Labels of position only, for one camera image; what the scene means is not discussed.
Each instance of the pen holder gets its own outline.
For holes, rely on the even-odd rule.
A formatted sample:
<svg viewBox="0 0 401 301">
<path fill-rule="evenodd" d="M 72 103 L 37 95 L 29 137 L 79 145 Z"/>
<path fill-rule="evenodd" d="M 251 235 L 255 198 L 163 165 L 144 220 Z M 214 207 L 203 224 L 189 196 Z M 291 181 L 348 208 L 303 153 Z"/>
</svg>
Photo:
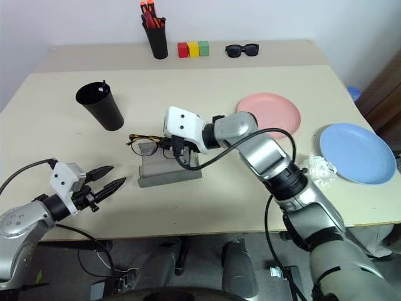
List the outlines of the pen holder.
<svg viewBox="0 0 401 301">
<path fill-rule="evenodd" d="M 160 28 L 146 28 L 145 24 L 142 23 L 142 26 L 148 36 L 154 58 L 158 60 L 166 58 L 169 52 L 167 51 L 167 41 L 165 39 L 165 25 Z"/>
</svg>

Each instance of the blue plate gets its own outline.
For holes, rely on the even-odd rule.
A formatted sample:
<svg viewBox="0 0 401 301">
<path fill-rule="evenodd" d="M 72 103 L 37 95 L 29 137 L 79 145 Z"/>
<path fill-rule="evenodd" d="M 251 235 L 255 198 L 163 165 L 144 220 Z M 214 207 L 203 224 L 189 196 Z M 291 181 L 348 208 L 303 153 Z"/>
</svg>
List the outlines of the blue plate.
<svg viewBox="0 0 401 301">
<path fill-rule="evenodd" d="M 394 155 L 375 133 L 355 124 L 333 124 L 320 136 L 321 153 L 345 179 L 366 185 L 389 181 L 396 169 Z"/>
</svg>

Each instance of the yellow block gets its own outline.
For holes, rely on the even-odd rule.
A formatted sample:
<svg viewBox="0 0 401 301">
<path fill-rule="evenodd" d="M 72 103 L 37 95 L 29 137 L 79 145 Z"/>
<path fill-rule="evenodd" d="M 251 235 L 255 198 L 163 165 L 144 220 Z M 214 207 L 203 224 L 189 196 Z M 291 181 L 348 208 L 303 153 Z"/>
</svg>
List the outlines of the yellow block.
<svg viewBox="0 0 401 301">
<path fill-rule="evenodd" d="M 189 49 L 189 56 L 191 58 L 196 58 L 199 56 L 199 45 L 198 42 L 187 42 Z"/>
</svg>

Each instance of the black cup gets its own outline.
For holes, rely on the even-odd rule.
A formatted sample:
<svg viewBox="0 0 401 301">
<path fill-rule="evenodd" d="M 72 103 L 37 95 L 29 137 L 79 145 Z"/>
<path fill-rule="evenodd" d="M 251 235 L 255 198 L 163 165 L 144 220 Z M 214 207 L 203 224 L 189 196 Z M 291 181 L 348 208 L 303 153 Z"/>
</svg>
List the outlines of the black cup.
<svg viewBox="0 0 401 301">
<path fill-rule="evenodd" d="M 89 83 L 78 90 L 76 101 L 82 104 L 107 130 L 118 130 L 124 119 L 114 101 L 110 86 L 103 83 Z"/>
<path fill-rule="evenodd" d="M 167 40 L 165 38 L 165 25 L 160 28 L 146 28 L 145 24 L 142 23 L 142 26 L 148 36 L 154 58 L 158 60 L 166 58 L 169 52 L 167 51 Z"/>
</svg>

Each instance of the white wall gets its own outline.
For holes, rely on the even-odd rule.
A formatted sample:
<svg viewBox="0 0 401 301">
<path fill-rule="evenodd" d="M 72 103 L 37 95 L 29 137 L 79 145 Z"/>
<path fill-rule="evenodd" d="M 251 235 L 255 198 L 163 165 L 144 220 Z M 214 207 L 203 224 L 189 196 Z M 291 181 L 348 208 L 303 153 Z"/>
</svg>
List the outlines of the white wall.
<svg viewBox="0 0 401 301">
<path fill-rule="evenodd" d="M 49 45 L 145 41 L 139 0 L 1 0 L 0 109 Z M 307 38 L 364 89 L 401 49 L 399 0 L 156 0 L 171 41 Z"/>
</svg>

